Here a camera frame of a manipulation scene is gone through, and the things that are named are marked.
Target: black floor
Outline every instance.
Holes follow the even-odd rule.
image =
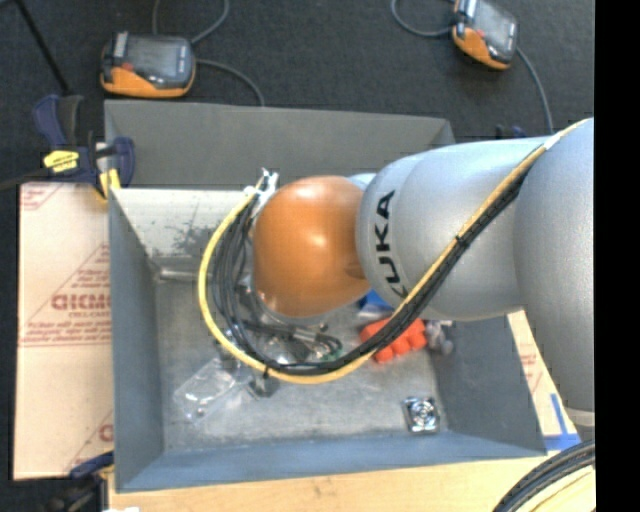
[[[414,114],[451,122],[458,142],[494,138],[496,125],[547,133],[529,70],[516,59],[505,72],[463,56],[449,38],[403,30],[390,0],[231,0],[225,23],[197,46],[201,58],[232,66],[261,89],[266,105]],[[70,88],[82,94],[78,133],[100,135],[102,46],[113,31],[149,32],[153,0],[24,0]],[[501,0],[520,22],[520,48],[544,85],[554,129],[594,115],[595,0]],[[222,0],[165,0],[163,33],[193,36],[215,20]],[[398,11],[421,30],[450,20],[443,0],[404,0]],[[14,0],[0,0],[0,179],[39,167],[47,149],[31,108],[61,93]],[[232,75],[204,69],[176,101],[253,105]],[[12,483],[10,454],[15,380],[16,191],[0,193],[0,512],[36,510],[66,482]]]

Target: cardboard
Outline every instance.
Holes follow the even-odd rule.
[[[113,448],[106,202],[88,185],[20,191],[15,479]]]

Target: clamp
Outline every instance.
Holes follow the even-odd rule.
[[[110,187],[131,183],[135,168],[133,141],[116,137],[100,149],[77,145],[75,128],[80,101],[82,96],[60,98],[52,94],[33,108],[36,129],[51,148],[43,159],[45,177],[59,182],[89,183],[106,198]],[[99,166],[101,161],[106,161],[106,166]]]

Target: kuka logo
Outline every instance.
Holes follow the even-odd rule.
[[[398,274],[396,264],[391,257],[391,244],[387,241],[387,237],[389,236],[389,218],[391,216],[391,198],[395,193],[396,191],[392,190],[388,194],[382,196],[378,201],[376,214],[382,217],[385,222],[382,227],[380,227],[377,223],[374,224],[373,229],[377,240],[376,253],[378,253],[378,263],[380,263],[380,265],[385,265],[388,270],[387,275],[385,276],[385,280],[387,281],[387,283],[389,283],[389,288],[391,288],[391,291],[393,293],[395,293],[399,297],[404,298],[408,295],[405,286],[403,285],[402,288],[392,286],[400,283],[400,275]]]

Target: black device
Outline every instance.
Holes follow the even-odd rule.
[[[515,17],[489,0],[456,0],[453,41],[493,69],[507,69],[516,53]]]
[[[175,98],[195,78],[191,43],[181,37],[114,34],[102,54],[100,82],[113,94],[137,98]]]

